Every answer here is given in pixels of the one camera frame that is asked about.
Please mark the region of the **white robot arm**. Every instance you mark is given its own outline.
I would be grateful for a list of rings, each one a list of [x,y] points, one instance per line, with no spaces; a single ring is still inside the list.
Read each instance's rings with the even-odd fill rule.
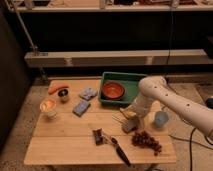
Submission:
[[[171,92],[162,76],[145,77],[138,88],[139,93],[131,103],[136,114],[144,118],[153,101],[158,100],[213,140],[213,109]]]

